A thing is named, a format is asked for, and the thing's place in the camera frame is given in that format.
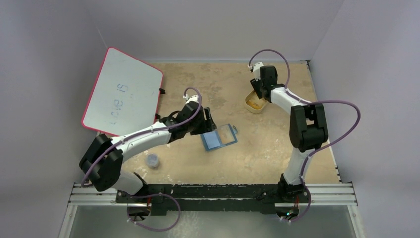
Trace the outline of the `blue leather card holder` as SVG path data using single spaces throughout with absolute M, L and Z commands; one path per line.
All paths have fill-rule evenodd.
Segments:
M 237 128 L 225 124 L 215 131 L 201 134 L 201 140 L 206 151 L 216 150 L 237 143 Z

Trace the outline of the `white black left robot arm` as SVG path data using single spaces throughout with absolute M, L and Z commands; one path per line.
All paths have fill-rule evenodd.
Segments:
M 141 152 L 182 139 L 186 134 L 200 135 L 216 128 L 210 109 L 189 100 L 181 110 L 161 117 L 140 131 L 111 138 L 99 135 L 79 163 L 84 173 L 81 184 L 85 186 L 89 181 L 98 192 L 114 188 L 141 203 L 148 196 L 147 184 L 139 174 L 123 171 L 123 163 Z

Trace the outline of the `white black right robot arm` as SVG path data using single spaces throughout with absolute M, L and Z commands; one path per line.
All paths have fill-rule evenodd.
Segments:
M 293 146 L 289 164 L 280 177 L 279 198 L 291 201 L 304 191 L 304 176 L 311 153 L 328 140 L 323 104 L 311 104 L 279 84 L 277 70 L 259 62 L 249 67 L 254 78 L 250 84 L 259 99 L 275 104 L 290 116 L 289 139 Z

